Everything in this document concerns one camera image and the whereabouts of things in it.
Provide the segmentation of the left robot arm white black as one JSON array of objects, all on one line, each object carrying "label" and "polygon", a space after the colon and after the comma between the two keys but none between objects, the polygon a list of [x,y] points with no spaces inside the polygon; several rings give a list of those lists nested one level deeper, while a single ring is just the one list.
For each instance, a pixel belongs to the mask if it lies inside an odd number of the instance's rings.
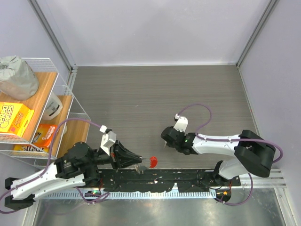
[{"label": "left robot arm white black", "polygon": [[116,141],[109,151],[93,149],[77,142],[67,153],[43,170],[26,178],[7,178],[5,188],[10,193],[4,206],[13,211],[28,208],[40,198],[72,187],[96,187],[100,184],[99,165],[111,165],[114,170],[142,163],[143,158]]}]

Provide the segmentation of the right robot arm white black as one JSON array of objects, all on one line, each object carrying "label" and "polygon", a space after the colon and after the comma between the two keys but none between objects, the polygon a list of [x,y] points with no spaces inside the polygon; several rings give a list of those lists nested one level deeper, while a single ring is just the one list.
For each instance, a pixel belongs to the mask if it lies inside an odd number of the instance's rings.
[{"label": "right robot arm white black", "polygon": [[230,160],[217,162],[212,173],[212,180],[220,186],[246,173],[261,178],[269,177],[276,152],[271,143],[250,130],[243,130],[238,135],[217,137],[185,134],[170,126],[160,136],[168,147],[185,155],[213,153],[231,157]]}]

